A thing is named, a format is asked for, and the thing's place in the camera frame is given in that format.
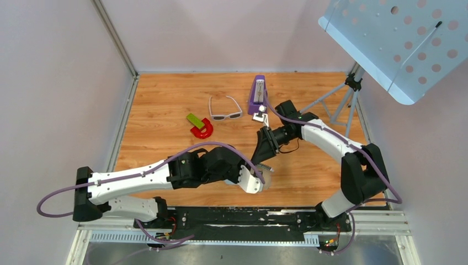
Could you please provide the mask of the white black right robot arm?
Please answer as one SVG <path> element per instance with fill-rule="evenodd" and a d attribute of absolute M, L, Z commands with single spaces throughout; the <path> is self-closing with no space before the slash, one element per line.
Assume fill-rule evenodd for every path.
<path fill-rule="evenodd" d="M 282 126 L 264 126 L 257 132 L 257 145 L 251 161 L 260 164 L 276 156 L 280 147 L 294 139 L 314 144 L 341 166 L 340 188 L 316 205 L 315 223 L 330 230 L 349 209 L 387 189 L 389 178 L 381 151 L 375 144 L 362 145 L 331 129 L 318 116 L 299 112 L 292 101 L 275 107 Z"/>

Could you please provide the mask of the aluminium frame rail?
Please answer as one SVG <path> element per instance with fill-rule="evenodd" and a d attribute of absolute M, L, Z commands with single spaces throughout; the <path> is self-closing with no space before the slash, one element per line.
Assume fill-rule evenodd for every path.
<path fill-rule="evenodd" d="M 420 264 L 402 211 L 361 207 L 350 232 L 307 232 L 298 242 L 172 239 L 133 219 L 108 216 L 79 224 L 69 264 Z"/>

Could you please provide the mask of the green rectangular block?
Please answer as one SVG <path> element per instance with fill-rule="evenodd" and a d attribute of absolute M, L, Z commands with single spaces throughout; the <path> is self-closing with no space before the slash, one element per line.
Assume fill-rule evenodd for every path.
<path fill-rule="evenodd" d="M 186 119 L 197 129 L 202 129 L 205 126 L 203 121 L 196 117 L 193 113 L 188 114 Z"/>

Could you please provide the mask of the white frame sunglasses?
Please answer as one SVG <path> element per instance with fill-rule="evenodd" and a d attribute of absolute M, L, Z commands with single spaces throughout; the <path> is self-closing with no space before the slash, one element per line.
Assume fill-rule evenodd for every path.
<path fill-rule="evenodd" d="M 210 97 L 208 101 L 210 118 L 213 121 L 239 119 L 243 116 L 243 110 L 238 102 L 231 96 L 224 99 Z"/>

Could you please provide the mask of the flag pattern glasses case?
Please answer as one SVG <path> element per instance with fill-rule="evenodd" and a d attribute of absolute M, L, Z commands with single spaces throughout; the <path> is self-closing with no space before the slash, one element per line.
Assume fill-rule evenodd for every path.
<path fill-rule="evenodd" d="M 263 179 L 265 181 L 265 183 L 263 184 L 263 188 L 262 188 L 262 191 L 265 191 L 269 189 L 269 187 L 272 184 L 272 174 L 274 170 L 270 166 L 267 166 L 264 164 L 258 164 L 257 169 L 261 172 Z"/>

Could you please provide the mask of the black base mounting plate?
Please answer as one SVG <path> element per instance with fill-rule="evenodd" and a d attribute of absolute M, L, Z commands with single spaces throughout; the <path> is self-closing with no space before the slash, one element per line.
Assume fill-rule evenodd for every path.
<path fill-rule="evenodd" d="M 176 206 L 166 217 L 140 224 L 145 230 L 167 229 L 172 239 L 191 236 L 197 241 L 298 242 L 307 232 L 350 232 L 346 214 L 326 223 L 313 207 Z"/>

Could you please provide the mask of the red plastic piece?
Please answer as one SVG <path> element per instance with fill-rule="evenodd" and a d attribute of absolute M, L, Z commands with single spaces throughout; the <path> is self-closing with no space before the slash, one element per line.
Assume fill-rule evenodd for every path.
<path fill-rule="evenodd" d="M 211 124 L 210 120 L 207 118 L 202 119 L 205 126 L 202 129 L 197 129 L 196 127 L 192 127 L 190 132 L 198 139 L 206 139 L 210 137 L 214 132 L 214 127 Z"/>

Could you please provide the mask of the light blue music stand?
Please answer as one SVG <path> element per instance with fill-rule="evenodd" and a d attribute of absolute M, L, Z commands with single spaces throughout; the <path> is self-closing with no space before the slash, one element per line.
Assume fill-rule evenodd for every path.
<path fill-rule="evenodd" d="M 466 1 L 314 1 L 314 35 L 357 63 L 374 138 L 467 125 Z"/>

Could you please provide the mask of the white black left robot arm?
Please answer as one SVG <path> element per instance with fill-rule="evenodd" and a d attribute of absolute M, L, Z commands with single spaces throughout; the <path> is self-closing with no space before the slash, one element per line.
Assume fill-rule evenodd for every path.
<path fill-rule="evenodd" d="M 118 172 L 94 172 L 88 166 L 77 170 L 72 218 L 77 222 L 94 221 L 105 215 L 149 221 L 154 227 L 168 224 L 165 200 L 142 200 L 132 194 L 150 190 L 197 188 L 202 184 L 229 180 L 238 183 L 247 168 L 238 152 L 219 146 L 208 151 L 200 148 L 180 156 L 139 168 Z"/>

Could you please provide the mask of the purple metronome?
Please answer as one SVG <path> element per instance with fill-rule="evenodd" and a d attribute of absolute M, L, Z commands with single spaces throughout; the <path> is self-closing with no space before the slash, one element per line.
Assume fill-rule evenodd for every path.
<path fill-rule="evenodd" d="M 264 104 L 266 82 L 265 75 L 256 75 L 250 89 L 248 99 L 248 114 L 253 115 L 259 111 L 259 107 Z"/>

